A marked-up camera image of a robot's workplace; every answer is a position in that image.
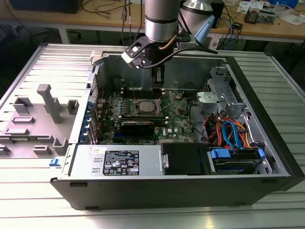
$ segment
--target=motherboard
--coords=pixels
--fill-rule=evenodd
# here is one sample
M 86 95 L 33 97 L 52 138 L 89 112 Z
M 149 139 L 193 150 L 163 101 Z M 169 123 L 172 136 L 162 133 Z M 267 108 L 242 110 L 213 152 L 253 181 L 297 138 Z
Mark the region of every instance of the motherboard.
M 159 145 L 194 142 L 188 120 L 189 97 L 179 91 L 160 94 L 114 92 L 100 100 L 101 145 Z

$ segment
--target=copper pipe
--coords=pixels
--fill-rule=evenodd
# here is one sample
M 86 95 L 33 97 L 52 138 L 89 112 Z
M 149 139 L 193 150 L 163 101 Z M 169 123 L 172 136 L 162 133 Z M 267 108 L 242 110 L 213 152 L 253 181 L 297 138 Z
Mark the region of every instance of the copper pipe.
M 175 42 L 176 38 L 177 38 L 177 35 L 174 35 L 173 38 L 171 38 L 171 40 L 166 45 L 159 47 L 159 50 L 167 49 L 172 43 Z

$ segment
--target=circuit board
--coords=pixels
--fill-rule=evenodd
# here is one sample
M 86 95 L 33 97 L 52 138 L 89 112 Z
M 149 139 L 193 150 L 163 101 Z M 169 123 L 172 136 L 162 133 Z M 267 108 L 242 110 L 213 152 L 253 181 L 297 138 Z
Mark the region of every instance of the circuit board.
M 149 121 L 155 122 L 157 126 L 154 128 L 153 135 L 143 136 L 121 136 L 119 130 L 119 122 L 122 119 L 124 113 L 127 116 L 134 114 L 134 111 L 138 113 L 136 105 L 145 108 L 143 116 L 155 113 L 152 106 L 156 102 L 154 99 L 137 99 L 136 103 L 134 99 L 124 99 L 118 93 L 113 93 L 108 98 L 107 106 L 104 111 L 104 115 L 101 116 L 101 123 L 103 134 L 99 141 L 101 145 L 159 145 L 163 142 L 194 142 L 194 134 L 192 132 L 190 123 L 188 121 L 187 98 L 174 99 L 178 92 L 171 92 L 171 96 L 164 96 L 162 99 L 163 109 L 159 116 L 165 117 L 165 125 L 158 125 L 161 123 L 159 116 L 149 119 Z

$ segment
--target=black box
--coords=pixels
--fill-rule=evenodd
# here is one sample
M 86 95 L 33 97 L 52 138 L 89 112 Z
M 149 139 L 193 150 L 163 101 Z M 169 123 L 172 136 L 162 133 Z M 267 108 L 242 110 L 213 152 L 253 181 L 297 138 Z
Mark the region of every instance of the black box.
M 83 0 L 10 0 L 14 10 L 77 13 Z
M 221 14 L 224 9 L 224 1 L 223 0 L 212 0 L 211 6 L 213 8 L 213 15 L 215 17 L 212 28 L 216 29 L 218 27 Z

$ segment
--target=warning label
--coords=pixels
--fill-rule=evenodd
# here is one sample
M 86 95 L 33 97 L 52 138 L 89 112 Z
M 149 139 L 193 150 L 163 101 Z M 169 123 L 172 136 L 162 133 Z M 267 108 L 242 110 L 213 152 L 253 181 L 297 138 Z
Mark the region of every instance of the warning label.
M 139 174 L 139 151 L 106 151 L 103 174 L 128 176 Z

